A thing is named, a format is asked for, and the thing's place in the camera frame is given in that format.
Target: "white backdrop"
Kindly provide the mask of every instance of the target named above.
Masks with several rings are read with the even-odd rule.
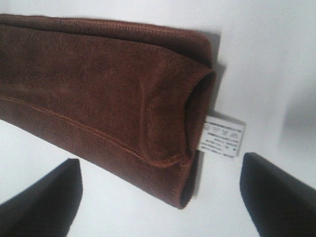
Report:
[[[214,40],[214,51],[212,35],[220,36],[212,103],[246,124],[239,157],[204,156],[199,188],[184,210],[80,159],[84,190],[68,236],[256,237],[238,184],[245,152],[316,188],[316,1],[0,0],[0,13],[193,29]],[[0,202],[73,157],[0,121]]]

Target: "white care label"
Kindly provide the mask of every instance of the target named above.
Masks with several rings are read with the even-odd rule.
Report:
[[[233,158],[237,156],[244,126],[221,118],[207,116],[198,149]]]

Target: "brown knit garment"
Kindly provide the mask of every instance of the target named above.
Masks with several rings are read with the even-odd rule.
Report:
[[[210,56],[193,31],[0,15],[0,119],[183,208],[215,77]]]

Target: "brown fabric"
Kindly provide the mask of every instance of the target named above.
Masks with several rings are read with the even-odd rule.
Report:
[[[0,15],[0,119],[183,208],[215,77],[210,56],[193,31]]]

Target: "seam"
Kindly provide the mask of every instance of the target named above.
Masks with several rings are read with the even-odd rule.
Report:
[[[95,128],[92,128],[92,127],[89,127],[89,126],[86,126],[82,123],[79,123],[71,118],[68,118],[66,116],[63,116],[63,115],[60,115],[58,113],[55,113],[51,110],[48,110],[48,109],[45,109],[45,108],[42,108],[42,107],[39,107],[39,106],[34,106],[32,105],[31,103],[28,103],[28,102],[25,102],[23,100],[19,100],[19,99],[15,99],[15,98],[11,98],[11,97],[8,97],[8,96],[5,96],[5,95],[0,95],[0,99],[2,100],[6,100],[6,101],[10,101],[10,102],[13,102],[13,103],[17,103],[17,104],[21,104],[23,106],[26,106],[26,107],[29,107],[29,108],[32,108],[36,111],[39,111],[41,113],[44,113],[44,114],[47,114],[47,115],[50,115],[56,119],[59,119],[59,120],[62,120],[74,127],[77,127],[81,130],[84,130],[86,132],[89,132],[89,133],[92,133],[104,140],[107,140],[108,142],[114,144],[114,145],[117,145],[119,146],[120,148],[122,148],[123,150],[133,154],[134,156],[142,159],[143,161],[146,161],[147,163],[149,164],[152,164],[154,166],[159,166],[159,167],[168,167],[170,166],[170,164],[168,162],[164,162],[163,160],[162,161],[156,161],[156,162],[153,162],[152,160],[142,156],[141,154],[139,154],[136,150],[134,150],[133,148],[127,146],[125,143],[123,143],[122,141],[98,130],[98,129],[95,129]]]
[[[32,22],[33,20],[36,20],[41,23],[57,23],[57,24],[66,24],[66,25],[77,25],[75,21],[79,21],[79,23],[84,24],[86,26],[104,26],[104,27],[112,27],[112,28],[121,28],[123,30],[132,30],[135,32],[145,32],[145,33],[153,33],[156,35],[172,35],[172,36],[182,36],[182,37],[187,37],[188,39],[191,40],[201,40],[205,41],[204,36],[202,35],[195,35],[193,32],[187,30],[181,30],[181,29],[173,29],[170,27],[159,27],[156,25],[150,25],[150,24],[142,24],[142,23],[131,23],[131,22],[122,22],[122,21],[115,21],[115,20],[91,20],[91,19],[85,19],[85,18],[49,18],[49,19],[41,19],[41,16],[30,16],[30,18],[26,18],[25,16],[0,16],[0,19],[4,20],[22,20],[24,22]]]

